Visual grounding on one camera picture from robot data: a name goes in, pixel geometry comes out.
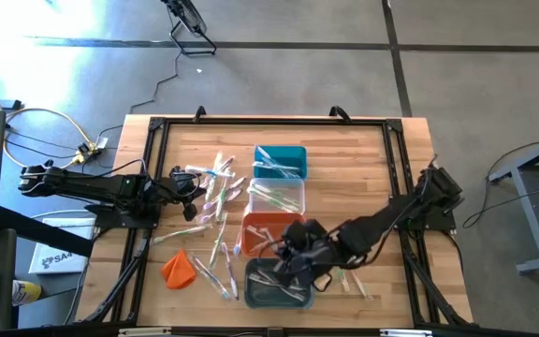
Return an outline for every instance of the wooden tabletop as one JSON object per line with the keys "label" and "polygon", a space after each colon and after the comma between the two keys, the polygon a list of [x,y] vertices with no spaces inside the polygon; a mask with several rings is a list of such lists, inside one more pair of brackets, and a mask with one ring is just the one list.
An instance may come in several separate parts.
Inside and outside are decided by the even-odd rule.
{"label": "wooden tabletop", "polygon": [[[142,157],[151,117],[126,116],[115,167]],[[423,118],[404,118],[402,122],[413,177],[416,180],[419,171],[433,157],[428,123]],[[154,142],[155,155],[152,163],[156,162],[159,140]],[[397,149],[394,138],[393,141],[394,148]],[[164,175],[168,175],[169,170],[176,165],[211,167],[217,152],[222,151],[224,155],[236,156],[232,168],[237,177],[251,178],[255,144],[302,145],[307,149],[308,179],[305,181],[304,215],[307,219],[317,219],[328,229],[336,227],[344,220],[377,212],[387,204],[391,192],[384,141],[381,129],[375,126],[174,125],[169,131]],[[139,166],[134,165],[118,173],[136,173],[138,170]],[[235,201],[226,205],[229,216],[225,239],[230,249],[236,241],[247,200],[248,195],[242,193]],[[201,209],[202,200],[198,200],[196,205]],[[182,206],[168,205],[163,210],[159,227],[153,232],[153,236],[192,225],[184,221]],[[161,267],[181,248],[197,254],[203,261],[209,261],[217,231],[217,227],[214,227],[203,233],[169,239],[151,247],[138,316],[139,325],[289,328],[412,326],[401,246],[396,233],[389,236],[382,254],[372,265],[357,270],[357,275],[374,300],[363,300],[353,283],[350,293],[344,293],[340,284],[333,283],[325,293],[315,293],[311,309],[252,310],[242,300],[244,266],[248,261],[243,256],[232,259],[238,279],[240,301],[222,300],[200,276],[185,289],[170,290],[166,288],[165,280],[160,275]],[[457,250],[442,233],[426,232],[425,237],[434,283],[458,313],[471,321]],[[126,230],[113,229],[95,243],[80,297],[77,319],[90,314],[118,278],[125,238]],[[219,257],[213,272],[229,289],[223,256]],[[132,282],[127,287],[123,318],[132,298]],[[425,291],[419,281],[417,291],[422,312],[427,317]]]}

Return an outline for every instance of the orange cloth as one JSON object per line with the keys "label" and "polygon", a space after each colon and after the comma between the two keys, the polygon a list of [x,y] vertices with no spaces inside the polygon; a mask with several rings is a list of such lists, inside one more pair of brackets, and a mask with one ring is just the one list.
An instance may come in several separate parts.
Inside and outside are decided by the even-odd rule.
{"label": "orange cloth", "polygon": [[161,268],[161,275],[170,289],[182,289],[197,277],[183,249]]}

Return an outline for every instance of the gray floor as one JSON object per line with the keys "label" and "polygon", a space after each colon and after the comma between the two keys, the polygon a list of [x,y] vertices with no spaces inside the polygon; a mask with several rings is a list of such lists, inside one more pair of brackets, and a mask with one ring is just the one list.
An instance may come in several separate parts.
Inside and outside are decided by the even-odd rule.
{"label": "gray floor", "polygon": [[[131,105],[149,99],[155,84],[173,72],[174,49],[35,47],[20,38],[167,40],[167,13],[157,0],[3,2],[0,96],[65,111],[92,138],[120,124]],[[194,2],[219,41],[388,42],[378,0]],[[400,43],[539,45],[539,0],[391,4]],[[438,161],[464,189],[466,201],[456,212],[462,221],[481,206],[489,166],[508,150],[539,140],[539,53],[403,52],[401,60],[413,115],[429,119]],[[338,104],[356,116],[401,116],[388,51],[219,50],[212,58],[181,58],[179,72],[160,85],[155,103],[135,113],[193,113],[204,105],[208,113],[323,115]],[[25,134],[80,142],[70,125],[47,114],[27,114],[12,124]],[[46,159],[13,152],[26,163]],[[112,154],[102,159],[112,160]],[[22,198],[18,172],[5,158],[3,206],[29,215],[80,207],[60,198]],[[490,203],[515,195],[512,184],[502,183],[492,189]],[[536,254],[519,205],[487,213],[478,226],[460,229],[458,241],[475,321],[539,332],[539,272],[520,277],[515,271],[516,263]],[[30,245],[19,254],[32,254]],[[21,325],[61,323],[70,299],[65,294],[22,307]]]}

